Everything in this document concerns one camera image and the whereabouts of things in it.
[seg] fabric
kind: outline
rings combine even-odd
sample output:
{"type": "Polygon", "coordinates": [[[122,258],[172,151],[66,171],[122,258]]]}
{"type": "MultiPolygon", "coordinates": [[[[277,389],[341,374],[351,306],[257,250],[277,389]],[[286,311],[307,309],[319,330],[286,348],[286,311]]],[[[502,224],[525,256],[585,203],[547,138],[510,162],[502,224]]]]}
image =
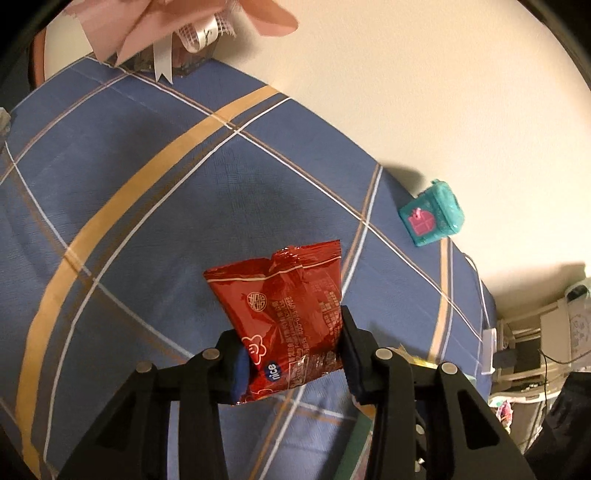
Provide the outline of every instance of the fabric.
{"type": "MultiPolygon", "coordinates": [[[[83,59],[11,114],[0,421],[38,476],[63,466],[137,362],[184,362],[230,328],[204,270],[286,245],[340,239],[357,325],[458,364],[488,395],[472,267],[447,238],[415,247],[397,215],[408,192],[282,93],[215,61],[172,89],[83,59]]],[[[486,305],[494,319],[488,292],[486,305]]],[[[356,415],[342,371],[222,407],[230,478],[332,478],[356,415]]]]}
{"type": "Polygon", "coordinates": [[[571,372],[525,453],[538,480],[583,480],[591,474],[591,374],[571,372]]]}

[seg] cable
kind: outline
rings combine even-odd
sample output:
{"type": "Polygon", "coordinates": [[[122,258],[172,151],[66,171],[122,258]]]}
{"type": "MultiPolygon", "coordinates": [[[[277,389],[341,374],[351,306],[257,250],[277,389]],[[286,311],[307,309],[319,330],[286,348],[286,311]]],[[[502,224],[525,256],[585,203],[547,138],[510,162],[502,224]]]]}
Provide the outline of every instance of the cable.
{"type": "Polygon", "coordinates": [[[548,414],[548,390],[547,390],[547,386],[548,386],[548,360],[546,360],[546,355],[544,352],[542,352],[542,350],[540,350],[540,353],[542,354],[542,356],[544,357],[544,414],[543,416],[545,417],[548,414]]]}
{"type": "Polygon", "coordinates": [[[591,350],[587,350],[585,353],[581,353],[579,356],[576,356],[575,358],[568,360],[566,362],[559,362],[558,360],[554,360],[550,355],[546,355],[542,350],[540,350],[540,353],[544,356],[544,359],[548,359],[551,362],[554,362],[555,364],[559,364],[559,365],[568,365],[568,364],[572,364],[574,362],[576,362],[577,360],[581,360],[584,356],[588,355],[591,353],[591,350]]]}
{"type": "Polygon", "coordinates": [[[482,311],[484,312],[484,318],[486,320],[486,328],[490,329],[491,328],[491,321],[488,318],[488,312],[486,311],[486,304],[484,301],[484,289],[482,288],[482,280],[480,279],[480,274],[478,273],[478,268],[476,266],[476,262],[474,262],[474,260],[472,259],[472,257],[468,254],[465,254],[464,252],[462,252],[464,257],[466,257],[466,259],[470,262],[470,264],[472,265],[472,268],[474,269],[474,271],[476,272],[476,276],[478,278],[478,286],[480,289],[480,305],[482,306],[482,311]]]}

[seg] white wall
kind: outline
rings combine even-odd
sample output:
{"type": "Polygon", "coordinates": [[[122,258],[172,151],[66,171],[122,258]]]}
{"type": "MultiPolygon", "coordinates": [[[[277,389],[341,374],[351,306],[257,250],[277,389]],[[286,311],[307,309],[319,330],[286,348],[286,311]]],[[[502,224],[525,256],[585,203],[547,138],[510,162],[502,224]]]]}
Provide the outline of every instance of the white wall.
{"type": "Polygon", "coordinates": [[[454,241],[502,312],[583,276],[591,92],[517,0],[280,3],[297,32],[261,38],[238,15],[216,56],[329,121],[413,193],[448,181],[466,214],[454,241]]]}

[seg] black cable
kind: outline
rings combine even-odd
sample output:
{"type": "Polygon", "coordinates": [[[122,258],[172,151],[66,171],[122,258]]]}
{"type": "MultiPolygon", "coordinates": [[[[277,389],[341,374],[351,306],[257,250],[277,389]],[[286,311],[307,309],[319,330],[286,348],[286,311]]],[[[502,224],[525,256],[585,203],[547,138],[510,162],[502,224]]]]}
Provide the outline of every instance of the black cable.
{"type": "Polygon", "coordinates": [[[546,355],[542,350],[540,350],[540,353],[544,357],[544,369],[545,369],[545,372],[544,372],[544,412],[542,414],[542,417],[545,417],[548,414],[548,391],[546,389],[546,386],[548,385],[548,360],[546,360],[546,355]]]}
{"type": "Polygon", "coordinates": [[[551,356],[546,355],[542,350],[540,350],[540,353],[544,356],[544,358],[547,358],[548,360],[554,362],[555,364],[568,365],[568,364],[572,364],[573,362],[576,362],[577,360],[582,359],[585,355],[590,354],[591,350],[587,350],[585,353],[581,353],[579,356],[576,356],[575,358],[568,360],[566,362],[559,362],[558,360],[554,360],[551,356]]]}

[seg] pink bow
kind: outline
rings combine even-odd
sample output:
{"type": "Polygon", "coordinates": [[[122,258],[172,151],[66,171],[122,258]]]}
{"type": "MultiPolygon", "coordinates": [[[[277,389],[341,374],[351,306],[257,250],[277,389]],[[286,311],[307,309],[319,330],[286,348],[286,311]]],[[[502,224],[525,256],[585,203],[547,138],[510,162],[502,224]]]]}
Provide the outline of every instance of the pink bow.
{"type": "MultiPolygon", "coordinates": [[[[261,35],[282,37],[296,18],[273,0],[238,0],[261,35]]],[[[226,0],[81,0],[66,8],[80,20],[100,61],[117,53],[117,64],[189,23],[226,8],[226,0]]]]}

